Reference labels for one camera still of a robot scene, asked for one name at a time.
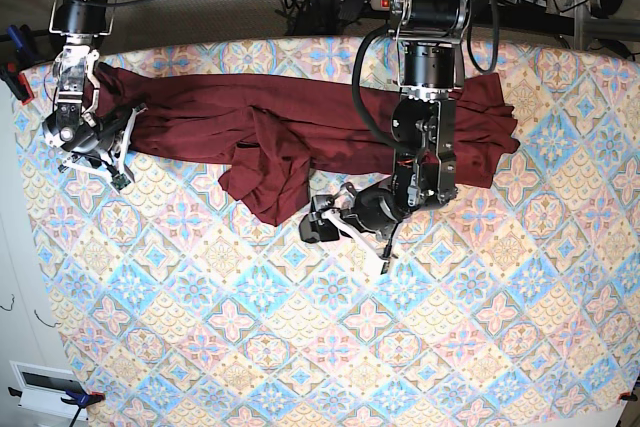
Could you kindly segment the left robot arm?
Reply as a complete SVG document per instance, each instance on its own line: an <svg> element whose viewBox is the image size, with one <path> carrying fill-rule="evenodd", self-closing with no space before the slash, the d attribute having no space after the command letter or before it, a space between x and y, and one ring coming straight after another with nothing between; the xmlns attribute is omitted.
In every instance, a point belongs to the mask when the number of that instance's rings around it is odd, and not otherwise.
<svg viewBox="0 0 640 427"><path fill-rule="evenodd" d="M497 0L489 0L498 11ZM345 183L334 195L316 195L299 224L303 242L353 239L372 275L387 273L401 224L420 210L445 206L458 193L454 153L456 102L464 84L462 51L470 46L472 0L389 0L389 22L367 34L352 74L356 112L374 137L394 151L390 177L358 191ZM385 134L365 107L360 78L373 40L393 37L398 55L399 102Z"/></svg>

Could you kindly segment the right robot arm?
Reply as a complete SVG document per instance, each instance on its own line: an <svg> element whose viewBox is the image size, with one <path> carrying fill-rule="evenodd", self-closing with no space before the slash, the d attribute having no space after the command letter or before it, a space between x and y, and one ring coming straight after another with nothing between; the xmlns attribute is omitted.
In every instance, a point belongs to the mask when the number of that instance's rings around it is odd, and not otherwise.
<svg viewBox="0 0 640 427"><path fill-rule="evenodd" d="M98 176L120 192L135 182L126 156L136 119L146 105L98 112L98 44L112 31L115 1L54 1L49 32L62 37L63 45L53 62L56 88L42 132L45 142L63 154L60 171Z"/></svg>

